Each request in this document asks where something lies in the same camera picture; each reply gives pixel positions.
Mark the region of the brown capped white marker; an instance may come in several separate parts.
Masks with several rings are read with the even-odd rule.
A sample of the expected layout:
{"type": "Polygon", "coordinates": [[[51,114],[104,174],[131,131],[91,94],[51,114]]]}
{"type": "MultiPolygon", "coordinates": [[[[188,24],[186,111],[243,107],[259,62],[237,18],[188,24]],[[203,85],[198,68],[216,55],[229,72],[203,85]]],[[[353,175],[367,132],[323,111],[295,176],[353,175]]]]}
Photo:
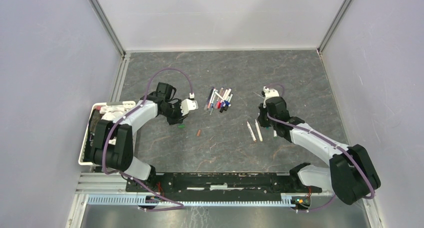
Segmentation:
{"type": "Polygon", "coordinates": [[[250,136],[252,138],[252,141],[255,143],[257,141],[257,139],[256,139],[256,136],[255,136],[255,133],[253,131],[253,128],[252,128],[251,124],[247,121],[246,122],[246,125],[247,125],[247,128],[249,130],[249,133],[250,133],[250,136]]]}

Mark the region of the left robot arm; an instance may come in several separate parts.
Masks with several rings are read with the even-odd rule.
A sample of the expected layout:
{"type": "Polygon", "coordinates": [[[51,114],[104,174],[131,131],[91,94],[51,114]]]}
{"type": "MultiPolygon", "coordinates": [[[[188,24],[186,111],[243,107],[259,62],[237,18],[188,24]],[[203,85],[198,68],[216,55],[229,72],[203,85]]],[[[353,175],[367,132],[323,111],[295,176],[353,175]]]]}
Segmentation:
{"type": "Polygon", "coordinates": [[[186,118],[181,111],[181,99],[175,97],[177,89],[160,82],[156,90],[141,99],[134,108],[112,120],[101,119],[94,137],[84,152],[86,161],[105,167],[107,172],[117,170],[138,179],[145,192],[157,186],[155,168],[135,156],[134,136],[148,121],[159,115],[166,117],[169,125],[180,124],[186,118]]]}

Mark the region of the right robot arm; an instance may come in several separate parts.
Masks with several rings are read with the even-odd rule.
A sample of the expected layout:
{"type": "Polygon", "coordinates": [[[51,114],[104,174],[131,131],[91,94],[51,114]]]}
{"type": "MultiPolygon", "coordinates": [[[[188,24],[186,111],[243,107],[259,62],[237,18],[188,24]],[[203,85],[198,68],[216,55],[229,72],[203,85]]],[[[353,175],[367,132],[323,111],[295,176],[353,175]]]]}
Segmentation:
{"type": "Polygon", "coordinates": [[[277,136],[305,148],[327,165],[301,165],[288,179],[293,191],[317,187],[332,192],[346,205],[375,197],[381,180],[365,147],[340,143],[316,131],[301,118],[291,116],[280,96],[264,100],[258,108],[261,127],[273,128],[277,136]]]}

